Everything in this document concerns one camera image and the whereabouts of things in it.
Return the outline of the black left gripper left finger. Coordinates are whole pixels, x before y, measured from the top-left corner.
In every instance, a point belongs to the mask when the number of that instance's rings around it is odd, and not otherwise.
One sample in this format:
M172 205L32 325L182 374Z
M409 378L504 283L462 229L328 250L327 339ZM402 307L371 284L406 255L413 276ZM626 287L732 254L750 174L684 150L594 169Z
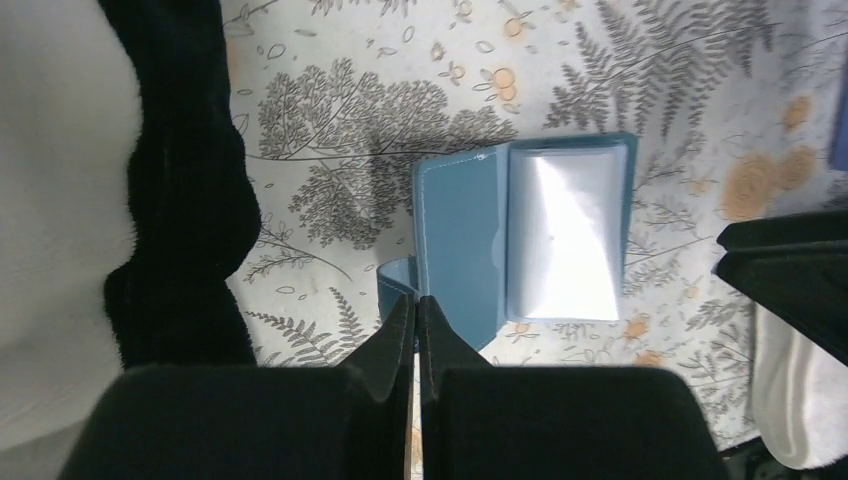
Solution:
M96 404L63 479L403 479L415 301L333 367L146 367Z

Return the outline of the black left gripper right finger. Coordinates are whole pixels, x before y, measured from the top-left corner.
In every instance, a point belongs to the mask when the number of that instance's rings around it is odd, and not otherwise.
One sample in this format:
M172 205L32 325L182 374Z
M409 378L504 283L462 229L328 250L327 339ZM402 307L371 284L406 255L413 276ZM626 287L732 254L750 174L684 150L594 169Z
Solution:
M724 479L686 383L656 367L494 366L417 306L427 479Z

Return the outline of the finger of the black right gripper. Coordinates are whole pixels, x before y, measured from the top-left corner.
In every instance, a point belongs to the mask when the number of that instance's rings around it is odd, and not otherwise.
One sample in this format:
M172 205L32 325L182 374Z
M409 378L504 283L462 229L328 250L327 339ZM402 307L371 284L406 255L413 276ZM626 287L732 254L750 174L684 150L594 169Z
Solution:
M829 210L728 225L715 272L847 363L847 212Z

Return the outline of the blue card holder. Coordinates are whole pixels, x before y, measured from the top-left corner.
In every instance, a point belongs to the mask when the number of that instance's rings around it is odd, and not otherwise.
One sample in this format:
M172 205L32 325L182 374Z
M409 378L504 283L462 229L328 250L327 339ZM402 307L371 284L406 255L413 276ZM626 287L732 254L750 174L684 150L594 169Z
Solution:
M610 133L511 141L419 162L415 251L377 270L387 317L432 296L481 349L508 322L616 322L638 140Z

